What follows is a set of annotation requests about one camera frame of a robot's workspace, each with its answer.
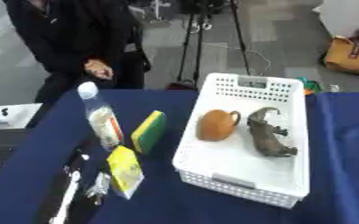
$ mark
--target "person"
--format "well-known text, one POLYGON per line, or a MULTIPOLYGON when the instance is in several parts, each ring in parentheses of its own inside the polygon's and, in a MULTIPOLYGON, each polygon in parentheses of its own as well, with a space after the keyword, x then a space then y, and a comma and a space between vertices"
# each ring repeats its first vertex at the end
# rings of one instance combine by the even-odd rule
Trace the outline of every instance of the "person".
POLYGON ((36 102, 54 104, 91 80, 99 88, 143 88, 140 24, 124 0, 7 0, 16 32, 50 74, 36 102))

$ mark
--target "brown bag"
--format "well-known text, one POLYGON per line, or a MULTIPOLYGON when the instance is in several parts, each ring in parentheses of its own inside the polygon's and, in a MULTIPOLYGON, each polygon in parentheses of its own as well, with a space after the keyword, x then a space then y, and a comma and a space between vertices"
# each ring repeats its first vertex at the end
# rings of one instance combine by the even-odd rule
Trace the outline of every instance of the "brown bag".
POLYGON ((330 69, 359 73, 359 41, 334 37, 325 64, 330 69))

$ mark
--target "white box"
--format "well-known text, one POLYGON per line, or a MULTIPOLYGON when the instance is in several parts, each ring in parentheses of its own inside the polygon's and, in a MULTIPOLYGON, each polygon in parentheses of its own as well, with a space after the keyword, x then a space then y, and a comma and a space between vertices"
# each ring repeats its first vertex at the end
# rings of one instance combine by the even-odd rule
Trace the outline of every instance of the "white box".
POLYGON ((309 193, 306 126, 301 81, 212 73, 206 78, 172 163, 189 184, 291 208, 309 193), (254 148, 247 117, 263 107, 280 110, 281 115, 271 113, 266 120, 288 129, 289 136, 278 139, 297 147, 296 157, 264 157, 254 148), (220 142, 196 137, 198 120, 211 109, 236 110, 242 115, 236 131, 220 142))

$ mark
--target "hand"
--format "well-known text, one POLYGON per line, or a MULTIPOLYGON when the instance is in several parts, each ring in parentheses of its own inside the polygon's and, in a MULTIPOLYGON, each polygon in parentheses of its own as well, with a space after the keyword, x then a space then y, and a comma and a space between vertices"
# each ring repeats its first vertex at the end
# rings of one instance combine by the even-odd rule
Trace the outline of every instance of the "hand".
POLYGON ((107 66, 99 59, 89 59, 87 63, 84 64, 84 69, 86 72, 91 73, 96 78, 103 80, 113 79, 114 74, 111 67, 107 66))

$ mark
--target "floor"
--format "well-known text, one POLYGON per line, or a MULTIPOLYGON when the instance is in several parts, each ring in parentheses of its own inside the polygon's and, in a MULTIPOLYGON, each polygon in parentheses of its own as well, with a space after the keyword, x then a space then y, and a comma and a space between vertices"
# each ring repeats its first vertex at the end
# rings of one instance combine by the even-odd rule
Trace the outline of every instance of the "floor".
MULTIPOLYGON (((305 76, 323 86, 337 84, 342 91, 359 91, 359 76, 331 72, 319 66, 317 59, 325 51, 329 36, 311 9, 320 0, 241 0, 240 22, 252 73, 277 77, 305 76), (271 66, 265 71, 270 61, 271 66)), ((164 88, 179 69, 181 44, 185 35, 177 16, 171 23, 148 24, 144 45, 153 63, 146 75, 148 88, 164 88)), ((214 29, 204 38, 201 74, 211 72, 245 74, 234 22, 229 9, 214 16, 214 29)), ((194 70, 191 53, 185 71, 194 70)), ((46 72, 25 48, 0 1, 0 104, 31 102, 42 85, 46 72)))

